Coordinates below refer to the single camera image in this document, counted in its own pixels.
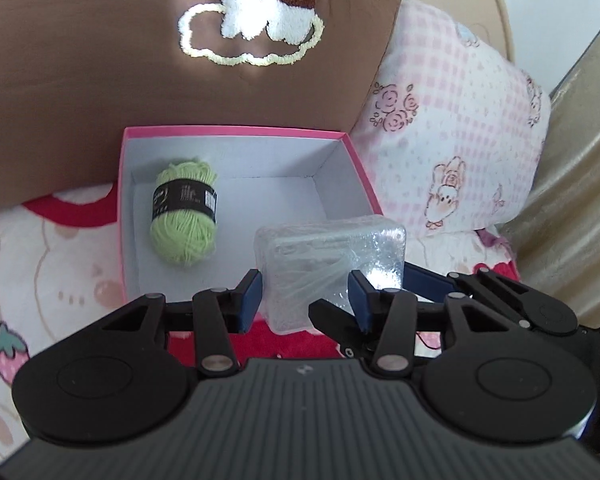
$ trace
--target barcode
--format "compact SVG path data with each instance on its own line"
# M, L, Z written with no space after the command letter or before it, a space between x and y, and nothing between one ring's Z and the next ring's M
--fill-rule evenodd
M205 191L205 205L211 209L211 211L215 214L216 212L216 197L214 195L212 195L211 193L209 193L208 191Z

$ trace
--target clear plastic container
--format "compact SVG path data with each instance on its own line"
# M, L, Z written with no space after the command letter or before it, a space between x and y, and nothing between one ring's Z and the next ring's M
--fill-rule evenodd
M316 300L352 312L353 269L375 288L401 288L405 248L404 227L382 215L261 228L254 240L264 278L260 313L276 334L313 331L308 307Z

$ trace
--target green yarn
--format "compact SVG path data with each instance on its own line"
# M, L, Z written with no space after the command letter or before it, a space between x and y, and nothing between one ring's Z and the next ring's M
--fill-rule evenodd
M218 176L206 162L194 160L170 164L156 180L156 187L171 180L188 178L213 186ZM165 260L191 266L216 246L216 224L199 211L180 210L161 214L151 223L155 251Z

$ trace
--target brown pillow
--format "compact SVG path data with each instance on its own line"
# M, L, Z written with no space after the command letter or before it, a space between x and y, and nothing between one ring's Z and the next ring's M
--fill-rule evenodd
M111 182L126 126L352 129L400 0L222 2L0 0L0 208Z

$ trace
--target gold curtain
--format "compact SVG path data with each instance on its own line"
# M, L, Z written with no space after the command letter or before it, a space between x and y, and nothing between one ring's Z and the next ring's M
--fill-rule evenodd
M524 283L600 326L600 33L554 92L533 189L500 231Z

